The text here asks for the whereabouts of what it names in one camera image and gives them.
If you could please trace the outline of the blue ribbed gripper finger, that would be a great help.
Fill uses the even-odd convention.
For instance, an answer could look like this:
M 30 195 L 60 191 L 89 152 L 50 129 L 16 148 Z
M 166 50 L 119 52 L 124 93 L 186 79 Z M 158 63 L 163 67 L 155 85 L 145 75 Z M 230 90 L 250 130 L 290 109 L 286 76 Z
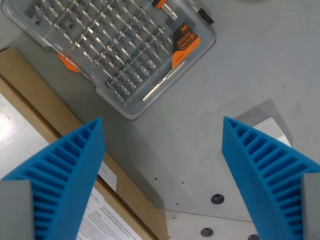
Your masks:
M 100 117 L 49 144 L 3 180 L 31 184 L 36 240 L 74 240 L 105 155 Z
M 283 142 L 223 118 L 222 154 L 261 240 L 302 240 L 301 183 L 320 165 Z

